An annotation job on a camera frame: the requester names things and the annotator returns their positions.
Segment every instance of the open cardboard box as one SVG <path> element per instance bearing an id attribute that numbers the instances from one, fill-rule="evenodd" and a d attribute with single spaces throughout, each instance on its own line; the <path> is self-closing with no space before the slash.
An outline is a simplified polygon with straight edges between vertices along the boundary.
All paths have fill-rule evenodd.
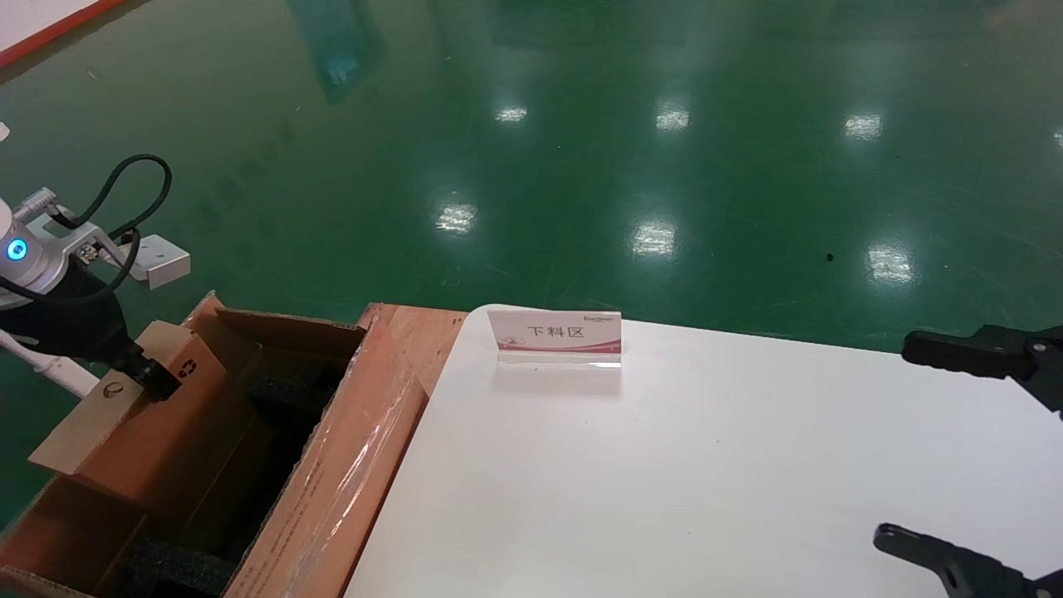
<path id="1" fill-rule="evenodd" d="M 111 598 L 140 537 L 217 548 L 273 435 L 249 380 L 314 361 L 341 381 L 222 596 L 342 594 L 427 400 L 388 327 L 230 310 L 212 293 L 138 343 L 182 388 L 153 404 L 109 373 L 31 456 L 56 475 L 0 540 L 0 590 Z"/>

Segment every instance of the white table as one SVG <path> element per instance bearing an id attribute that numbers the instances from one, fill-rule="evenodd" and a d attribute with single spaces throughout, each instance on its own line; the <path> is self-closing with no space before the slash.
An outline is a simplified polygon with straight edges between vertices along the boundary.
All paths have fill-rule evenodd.
<path id="1" fill-rule="evenodd" d="M 349 598 L 944 598 L 883 522 L 1063 566 L 1063 423 L 1011 381 L 636 322 L 619 372 L 507 370 L 487 309 Z"/>

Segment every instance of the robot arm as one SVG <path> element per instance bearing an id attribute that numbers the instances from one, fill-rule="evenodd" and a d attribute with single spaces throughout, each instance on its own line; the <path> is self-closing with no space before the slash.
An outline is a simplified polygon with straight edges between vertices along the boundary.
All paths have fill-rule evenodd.
<path id="1" fill-rule="evenodd" d="M 163 167 L 163 189 L 147 210 L 106 234 L 88 219 L 122 170 L 140 160 Z M 190 271 L 186 251 L 158 235 L 141 238 L 137 228 L 166 199 L 171 177 L 161 158 L 136 155 L 119 164 L 81 216 L 48 189 L 14 210 L 0 200 L 0 330 L 38 354 L 105 363 L 154 398 L 169 398 L 180 382 L 130 339 L 114 291 L 130 275 L 154 288 Z M 89 271 L 98 258 L 119 268 L 112 281 Z"/>

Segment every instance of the box flap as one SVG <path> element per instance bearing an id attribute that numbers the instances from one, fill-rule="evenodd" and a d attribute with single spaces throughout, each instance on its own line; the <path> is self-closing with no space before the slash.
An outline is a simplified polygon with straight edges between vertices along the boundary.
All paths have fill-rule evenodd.
<path id="1" fill-rule="evenodd" d="M 92 598 L 13 567 L 0 567 L 0 590 L 32 598 Z"/>
<path id="2" fill-rule="evenodd" d="M 219 309 L 217 314 L 233 330 L 272 349 L 342 357 L 344 362 L 366 336 L 356 326 L 316 319 L 229 308 Z"/>
<path id="3" fill-rule="evenodd" d="M 172 362 L 191 338 L 192 332 L 186 328 L 153 322 L 137 338 L 137 344 L 144 347 L 145 356 L 175 372 Z M 33 451 L 30 462 L 60 474 L 73 475 L 125 420 L 142 392 L 144 389 L 124 374 L 108 372 Z"/>
<path id="4" fill-rule="evenodd" d="M 195 330 L 221 365 L 235 376 L 236 373 L 243 372 L 258 355 L 258 344 L 238 335 L 218 319 L 218 311 L 224 309 L 218 295 L 212 290 L 181 326 Z"/>
<path id="5" fill-rule="evenodd" d="M 134 507 L 56 476 L 4 533 L 0 566 L 94 592 L 141 519 Z"/>

